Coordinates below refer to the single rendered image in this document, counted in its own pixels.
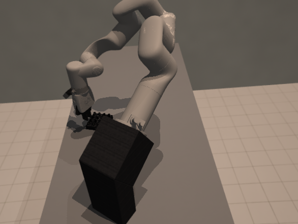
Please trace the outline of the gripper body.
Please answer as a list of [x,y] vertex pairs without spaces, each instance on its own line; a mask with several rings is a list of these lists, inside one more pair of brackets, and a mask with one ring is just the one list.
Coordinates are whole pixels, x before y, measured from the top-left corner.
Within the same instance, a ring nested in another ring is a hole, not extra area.
[[74,109],[76,110],[77,106],[80,113],[85,112],[95,103],[94,96],[90,87],[88,87],[88,90],[85,93],[72,94],[72,100]]

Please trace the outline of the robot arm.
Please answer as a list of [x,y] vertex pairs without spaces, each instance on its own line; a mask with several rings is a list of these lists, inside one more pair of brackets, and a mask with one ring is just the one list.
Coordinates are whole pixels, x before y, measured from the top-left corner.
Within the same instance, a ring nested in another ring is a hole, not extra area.
[[[145,18],[143,24],[136,10]],[[103,65],[97,58],[106,51],[121,50],[140,29],[138,57],[150,73],[139,82],[121,118],[115,120],[146,136],[144,130],[177,73],[177,64],[171,55],[175,46],[175,15],[166,12],[158,0],[123,0],[112,14],[118,21],[112,31],[93,42],[79,61],[66,65],[71,88],[63,97],[85,93],[88,90],[86,78],[103,73]]]

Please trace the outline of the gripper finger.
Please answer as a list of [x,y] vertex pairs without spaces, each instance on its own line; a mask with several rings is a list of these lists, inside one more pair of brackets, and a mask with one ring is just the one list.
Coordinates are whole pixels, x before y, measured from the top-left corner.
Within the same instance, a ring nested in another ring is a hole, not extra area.
[[92,109],[91,109],[91,107],[90,107],[88,110],[85,111],[89,118],[92,117],[91,110],[92,110]]
[[88,121],[88,116],[86,114],[86,112],[83,112],[83,113],[80,113],[77,106],[76,106],[76,112],[75,112],[76,115],[82,115],[82,118],[86,121]]

